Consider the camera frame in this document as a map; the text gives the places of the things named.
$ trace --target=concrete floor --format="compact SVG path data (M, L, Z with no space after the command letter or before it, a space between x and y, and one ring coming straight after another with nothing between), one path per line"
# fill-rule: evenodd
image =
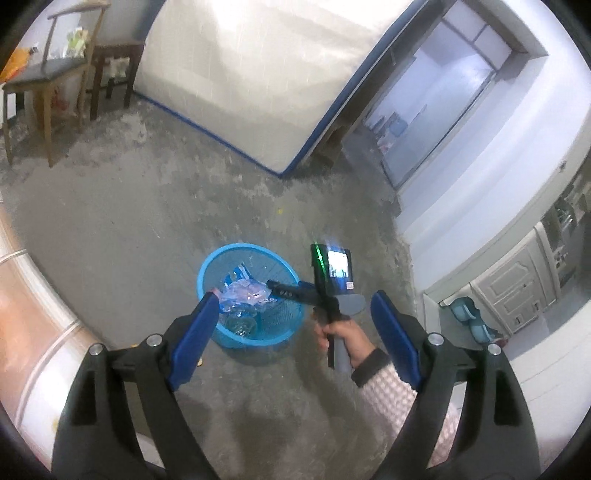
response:
M55 132L52 169L22 125L13 129L13 168L0 145L0 189L14 228L108 345L138 343L190 312L202 261L232 242L270 248L303 279L311 279L309 244L337 242L352 251L367 298L383 288L400 310L414 311L394 195L362 178L354 158L331 169L311 162L280 180L149 103L115 109L122 93L101 99L99 119L82 134ZM378 341L368 313L359 320ZM352 382L325 363L310 321L280 351L207 346L177 398L222 478L370 475L391 439ZM149 434L131 397L137 429Z

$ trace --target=silver bolt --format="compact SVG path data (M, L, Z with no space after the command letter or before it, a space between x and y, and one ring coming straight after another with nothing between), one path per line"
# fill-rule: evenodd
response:
M88 353L90 353L92 356L97 356L102 351L103 346L100 343L93 343L88 349Z
M489 343L488 347L486 347L486 349L488 350L488 352L491 355L500 355L501 354L501 347L498 346L496 343Z
M157 333L150 335L148 338L146 338L146 343L149 346L158 346L162 343L162 336Z
M443 342L445 341L442 335L439 335L438 333L430 333L427 339L431 345L435 346L443 345Z

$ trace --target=hand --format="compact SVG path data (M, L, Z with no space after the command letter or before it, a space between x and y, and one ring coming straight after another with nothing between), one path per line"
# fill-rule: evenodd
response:
M322 319L322 311L314 309L312 318L316 321ZM365 332L361 329L354 320L347 316L342 316L341 320L328 323L320 326L318 323L314 325L314 333L318 346L323 352L329 349L329 341L327 335L336 335L345 341L345 347L349 352L351 358L351 366L357 368L363 360L365 360L371 352L375 350L375 345L369 341Z

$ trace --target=white mattress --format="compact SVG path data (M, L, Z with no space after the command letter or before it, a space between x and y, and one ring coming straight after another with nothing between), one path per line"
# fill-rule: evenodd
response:
M313 146L410 3L167 0L135 90L281 174Z

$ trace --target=blue trash basket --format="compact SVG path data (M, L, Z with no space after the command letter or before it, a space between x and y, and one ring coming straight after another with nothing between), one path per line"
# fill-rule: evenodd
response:
M197 296L202 299L212 288L223 290L224 278L244 263L258 281L277 280L288 285L300 281L296 272L279 255L253 244L231 244L218 248L203 262L197 276ZM304 307L290 300L281 300L258 318L256 333L241 337L218 322L212 339L225 348L269 347L285 342L301 326Z

